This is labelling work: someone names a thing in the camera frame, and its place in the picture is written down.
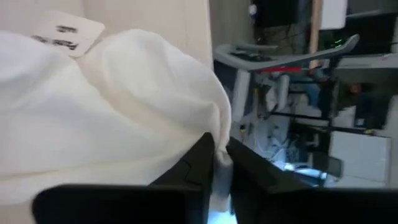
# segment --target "white fabric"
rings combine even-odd
[[[149,184],[207,131],[217,148],[211,207],[224,210],[230,124],[214,73],[159,35],[108,37],[78,65],[28,37],[0,32],[1,223],[21,216],[8,205],[29,203],[54,185]]]

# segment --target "white wall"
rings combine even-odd
[[[40,14],[57,9],[103,22],[105,34],[140,28],[156,32],[212,65],[208,0],[0,0],[0,29],[30,34]]]
[[[29,35],[49,9],[84,15],[80,0],[0,0],[0,29]]]

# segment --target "paper tag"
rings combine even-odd
[[[104,31],[104,24],[60,11],[48,11],[32,37],[52,45],[71,57],[80,57]]]

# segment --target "black plastic object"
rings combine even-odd
[[[396,190],[318,189],[305,185],[232,139],[231,189],[239,224],[387,222],[396,217]]]
[[[286,26],[297,22],[298,3],[292,0],[253,0],[257,6],[254,25],[260,28]]]
[[[62,185],[36,196],[37,224],[207,223],[213,154],[210,133],[149,186]]]

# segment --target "black bar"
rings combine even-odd
[[[289,91],[289,94],[306,94],[306,91]]]
[[[271,114],[277,116],[286,116],[289,118],[303,118],[303,119],[314,119],[319,121],[330,121],[329,118],[320,118],[320,117],[307,116],[307,115],[298,115],[298,114],[280,113],[280,112],[273,112]]]
[[[316,82],[316,81],[292,81],[290,84],[314,84],[314,83],[323,83],[323,82]]]

